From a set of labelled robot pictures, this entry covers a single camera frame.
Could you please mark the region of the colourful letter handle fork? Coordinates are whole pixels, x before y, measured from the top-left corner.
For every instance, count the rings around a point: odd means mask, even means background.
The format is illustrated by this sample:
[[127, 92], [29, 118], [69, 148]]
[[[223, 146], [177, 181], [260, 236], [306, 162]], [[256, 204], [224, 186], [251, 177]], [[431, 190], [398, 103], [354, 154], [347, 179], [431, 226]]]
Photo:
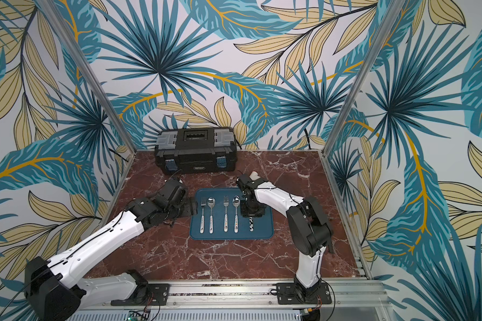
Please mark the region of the colourful letter handle fork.
[[205, 207], [206, 207], [206, 199], [202, 198], [201, 200], [201, 219], [200, 219], [200, 226], [199, 226], [199, 232], [203, 234], [205, 232]]

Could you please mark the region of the black plastic toolbox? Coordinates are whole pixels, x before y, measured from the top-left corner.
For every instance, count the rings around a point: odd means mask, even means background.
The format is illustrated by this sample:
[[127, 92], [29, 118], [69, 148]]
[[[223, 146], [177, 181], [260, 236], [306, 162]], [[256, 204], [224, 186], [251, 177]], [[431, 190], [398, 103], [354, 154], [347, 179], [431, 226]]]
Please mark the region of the black plastic toolbox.
[[166, 130], [157, 138], [154, 157], [166, 175], [232, 172], [236, 138], [229, 127]]

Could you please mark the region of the left aluminium frame post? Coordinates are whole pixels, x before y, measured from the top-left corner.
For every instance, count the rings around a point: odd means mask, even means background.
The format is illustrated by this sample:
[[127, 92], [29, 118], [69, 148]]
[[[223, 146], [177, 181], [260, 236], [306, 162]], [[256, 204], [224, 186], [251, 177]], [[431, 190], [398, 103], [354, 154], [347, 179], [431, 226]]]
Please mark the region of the left aluminium frame post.
[[100, 85], [99, 79], [96, 77], [90, 64], [88, 63], [83, 51], [76, 40], [70, 33], [70, 27], [66, 25], [66, 22], [56, 7], [54, 1], [41, 0], [37, 2], [39, 8], [43, 11], [48, 21], [52, 24], [54, 31], [59, 36], [60, 41], [64, 44], [64, 47], [69, 51], [70, 56], [76, 63], [76, 67], [80, 69], [83, 78], [86, 80], [89, 87], [94, 92], [98, 102], [103, 107], [104, 111], [109, 117], [110, 122], [115, 126], [121, 140], [128, 148], [130, 153], [136, 154], [137, 148], [133, 144], [130, 135], [121, 124], [118, 114], [112, 107], [111, 101], [108, 99], [106, 92]]

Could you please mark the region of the teal rectangular tray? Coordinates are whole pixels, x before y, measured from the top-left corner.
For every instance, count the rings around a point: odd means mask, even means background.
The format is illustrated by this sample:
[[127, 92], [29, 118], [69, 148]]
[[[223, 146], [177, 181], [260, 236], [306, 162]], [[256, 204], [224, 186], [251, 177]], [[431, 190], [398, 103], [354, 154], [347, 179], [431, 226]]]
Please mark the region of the teal rectangular tray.
[[[236, 234], [234, 232], [234, 216], [235, 208], [232, 204], [234, 197], [238, 195], [240, 200], [244, 200], [244, 196], [237, 187], [231, 188], [203, 188], [199, 189], [195, 193], [195, 199], [197, 202], [198, 214], [194, 215], [191, 219], [190, 225], [190, 237], [197, 241], [223, 241], [223, 240], [257, 240], [257, 239], [270, 239], [274, 234], [273, 225], [273, 213], [270, 207], [266, 208], [266, 212], [262, 217], [254, 218], [254, 231], [249, 230], [249, 218], [241, 215], [241, 208], [238, 208], [239, 219], [239, 231]], [[229, 196], [228, 206], [228, 231], [224, 233], [224, 196]], [[216, 200], [214, 207], [214, 232], [209, 233], [209, 218], [210, 208], [207, 205], [209, 197], [213, 197]], [[206, 199], [205, 207], [205, 232], [201, 234], [199, 232], [200, 219], [201, 219], [201, 200]]]

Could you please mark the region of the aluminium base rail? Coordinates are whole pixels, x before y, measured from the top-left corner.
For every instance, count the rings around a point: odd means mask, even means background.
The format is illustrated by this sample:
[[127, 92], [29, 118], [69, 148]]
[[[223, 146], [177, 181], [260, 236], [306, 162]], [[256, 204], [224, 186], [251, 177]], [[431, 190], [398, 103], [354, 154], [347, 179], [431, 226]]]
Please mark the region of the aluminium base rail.
[[380, 281], [325, 278], [321, 293], [301, 304], [286, 279], [170, 281], [163, 306], [91, 306], [73, 320], [397, 320]]

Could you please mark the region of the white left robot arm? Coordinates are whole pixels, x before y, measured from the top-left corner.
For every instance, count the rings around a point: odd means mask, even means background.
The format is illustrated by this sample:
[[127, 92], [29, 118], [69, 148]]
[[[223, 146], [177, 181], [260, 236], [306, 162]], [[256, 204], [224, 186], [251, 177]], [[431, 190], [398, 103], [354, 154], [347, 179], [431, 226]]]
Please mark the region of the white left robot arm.
[[25, 299], [40, 320], [68, 320], [76, 311], [110, 302], [148, 306], [160, 303], [159, 290], [139, 272], [86, 279], [85, 275], [116, 249], [153, 227], [197, 213], [194, 197], [181, 180], [170, 178], [154, 194], [130, 201], [104, 227], [49, 259], [25, 267]]

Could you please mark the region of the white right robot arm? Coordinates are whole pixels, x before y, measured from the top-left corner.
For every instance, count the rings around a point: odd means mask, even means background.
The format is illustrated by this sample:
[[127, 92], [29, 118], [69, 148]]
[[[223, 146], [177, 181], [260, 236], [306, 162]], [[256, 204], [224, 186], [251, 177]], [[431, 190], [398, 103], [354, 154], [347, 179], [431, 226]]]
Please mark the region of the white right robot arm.
[[277, 295], [285, 304], [295, 300], [312, 304], [326, 294], [322, 286], [321, 262], [326, 251], [333, 252], [333, 228], [328, 215], [315, 197], [293, 195], [258, 176], [242, 174], [236, 184], [244, 195], [242, 215], [256, 217], [264, 214], [267, 207], [287, 218], [293, 244], [299, 250], [299, 265], [291, 289], [284, 284]]

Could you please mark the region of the white PVC tee fitting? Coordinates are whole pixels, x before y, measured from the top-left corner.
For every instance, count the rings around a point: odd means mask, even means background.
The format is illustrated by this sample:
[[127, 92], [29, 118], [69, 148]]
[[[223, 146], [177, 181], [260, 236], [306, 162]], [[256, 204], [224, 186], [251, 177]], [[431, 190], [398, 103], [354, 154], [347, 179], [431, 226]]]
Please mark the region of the white PVC tee fitting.
[[256, 171], [253, 171], [253, 172], [251, 172], [251, 174], [250, 174], [250, 178], [251, 178], [252, 180], [257, 180], [257, 179], [260, 178], [260, 176], [258, 175], [258, 173], [257, 173]]

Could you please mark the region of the Hello Kitty handle fork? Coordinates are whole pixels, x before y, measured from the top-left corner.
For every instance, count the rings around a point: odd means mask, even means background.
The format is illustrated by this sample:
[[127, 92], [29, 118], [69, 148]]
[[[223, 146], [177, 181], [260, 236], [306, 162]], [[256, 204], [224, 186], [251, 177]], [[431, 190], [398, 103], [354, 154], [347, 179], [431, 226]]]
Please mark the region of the Hello Kitty handle fork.
[[229, 196], [224, 196], [224, 233], [228, 231], [228, 206], [229, 206]]

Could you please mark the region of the right aluminium frame post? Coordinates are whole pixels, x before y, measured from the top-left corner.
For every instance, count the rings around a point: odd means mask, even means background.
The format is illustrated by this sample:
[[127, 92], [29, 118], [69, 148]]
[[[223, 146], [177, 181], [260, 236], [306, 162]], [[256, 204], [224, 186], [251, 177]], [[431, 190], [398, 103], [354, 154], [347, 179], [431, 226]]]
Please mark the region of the right aluminium frame post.
[[356, 101], [356, 96], [360, 92], [360, 88], [364, 83], [364, 80], [366, 79], [367, 75], [370, 73], [372, 67], [374, 66], [374, 63], [382, 47], [384, 46], [386, 42], [386, 38], [388, 34], [391, 32], [394, 26], [394, 23], [398, 18], [398, 15], [404, 3], [405, 3], [404, 0], [396, 0], [396, 1], [391, 1], [389, 3], [385, 16], [383, 17], [383, 20], [376, 31], [375, 40], [372, 42], [372, 45], [368, 48], [367, 54], [362, 61], [361, 68], [355, 77], [355, 80], [352, 84], [352, 87], [350, 88], [348, 96], [345, 99], [345, 102], [341, 107], [340, 112], [337, 115], [336, 122], [334, 123], [334, 126], [329, 134], [329, 138], [322, 150], [322, 155], [325, 158], [327, 158], [329, 154], [333, 151], [334, 144], [336, 143], [336, 140], [343, 129], [344, 123], [349, 116], [349, 112]]

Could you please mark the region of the white cartoon handle spoon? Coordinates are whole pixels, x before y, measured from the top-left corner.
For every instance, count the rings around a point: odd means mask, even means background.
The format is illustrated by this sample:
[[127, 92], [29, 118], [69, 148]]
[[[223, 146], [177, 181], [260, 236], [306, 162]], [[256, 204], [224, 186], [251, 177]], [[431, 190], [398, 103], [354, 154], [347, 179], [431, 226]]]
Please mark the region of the white cartoon handle spoon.
[[209, 218], [209, 233], [213, 234], [214, 232], [214, 207], [216, 204], [216, 200], [213, 197], [209, 197], [207, 200], [207, 205], [210, 208], [210, 218]]

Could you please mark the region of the Hello Kitty handle spoon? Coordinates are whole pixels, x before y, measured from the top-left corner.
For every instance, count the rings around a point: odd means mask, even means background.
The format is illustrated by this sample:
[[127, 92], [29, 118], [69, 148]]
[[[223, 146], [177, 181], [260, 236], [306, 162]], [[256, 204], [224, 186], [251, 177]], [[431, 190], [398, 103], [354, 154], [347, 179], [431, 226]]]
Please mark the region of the Hello Kitty handle spoon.
[[234, 216], [234, 232], [237, 234], [239, 231], [239, 219], [238, 219], [238, 208], [240, 207], [240, 198], [236, 195], [232, 201], [232, 204], [235, 208], [235, 216]]

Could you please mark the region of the aluminium frame post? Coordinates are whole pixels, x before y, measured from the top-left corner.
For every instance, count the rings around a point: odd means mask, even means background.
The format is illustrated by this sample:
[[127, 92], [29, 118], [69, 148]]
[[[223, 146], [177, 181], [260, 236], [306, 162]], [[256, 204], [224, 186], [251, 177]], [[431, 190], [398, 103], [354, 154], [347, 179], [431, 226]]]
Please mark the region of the aluminium frame post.
[[94, 92], [98, 102], [103, 107], [104, 111], [109, 117], [110, 122], [115, 126], [121, 140], [128, 148], [130, 153], [136, 154], [137, 148], [133, 144], [130, 135], [121, 124], [118, 114], [112, 107], [111, 101], [108, 99], [106, 92], [100, 85], [99, 79], [96, 77], [90, 64], [88, 63], [83, 51], [76, 40], [70, 33], [70, 27], [66, 25], [66, 22], [56, 7], [54, 1], [41, 0], [37, 2], [39, 8], [43, 11], [48, 21], [52, 24], [54, 31], [59, 36], [60, 41], [64, 44], [64, 47], [69, 51], [70, 56], [76, 63], [76, 67], [80, 69], [83, 78], [86, 80], [89, 87]]
[[398, 15], [404, 3], [405, 3], [404, 0], [396, 0], [396, 1], [391, 1], [389, 3], [385, 16], [383, 17], [383, 20], [376, 31], [375, 40], [372, 42], [372, 45], [368, 48], [367, 54], [362, 61], [361, 68], [355, 77], [355, 80], [352, 84], [352, 87], [350, 88], [348, 96], [345, 99], [345, 102], [341, 107], [340, 112], [337, 115], [336, 122], [334, 123], [334, 126], [329, 134], [329, 138], [322, 150], [322, 155], [325, 158], [327, 158], [329, 154], [333, 151], [334, 144], [336, 143], [336, 140], [343, 129], [344, 123], [349, 116], [349, 112], [356, 101], [356, 96], [360, 92], [360, 88], [364, 83], [364, 80], [366, 79], [367, 75], [370, 73], [372, 67], [374, 66], [374, 63], [382, 47], [384, 46], [386, 42], [386, 38], [388, 34], [391, 32], [394, 26], [394, 23], [398, 18]]

